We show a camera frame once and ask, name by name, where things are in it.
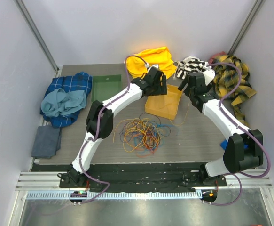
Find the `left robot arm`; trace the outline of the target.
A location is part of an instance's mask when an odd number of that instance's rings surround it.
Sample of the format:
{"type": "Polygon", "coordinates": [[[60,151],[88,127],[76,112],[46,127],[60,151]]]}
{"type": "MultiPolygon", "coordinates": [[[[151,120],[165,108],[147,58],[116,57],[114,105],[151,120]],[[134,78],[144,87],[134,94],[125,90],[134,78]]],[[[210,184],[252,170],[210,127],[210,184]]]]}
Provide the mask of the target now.
{"type": "Polygon", "coordinates": [[[68,174],[77,188],[86,184],[84,174],[99,146],[113,131],[114,117],[131,103],[143,97],[166,95],[166,76],[156,67],[150,67],[143,76],[133,79],[128,86],[110,99],[95,100],[86,119],[86,134],[80,151],[68,174]]]}

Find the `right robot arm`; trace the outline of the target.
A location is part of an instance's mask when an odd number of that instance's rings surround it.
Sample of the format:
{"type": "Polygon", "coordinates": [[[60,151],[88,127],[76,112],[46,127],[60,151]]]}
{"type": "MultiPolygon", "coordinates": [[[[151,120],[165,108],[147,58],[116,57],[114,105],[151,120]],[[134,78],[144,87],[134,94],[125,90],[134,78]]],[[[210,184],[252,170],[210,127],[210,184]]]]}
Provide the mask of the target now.
{"type": "Polygon", "coordinates": [[[208,92],[207,81],[204,73],[189,73],[178,88],[200,113],[217,126],[227,141],[221,158],[200,166],[198,179],[204,186],[211,185],[216,176],[240,173],[264,162],[262,133],[242,125],[214,94],[208,92]]]}

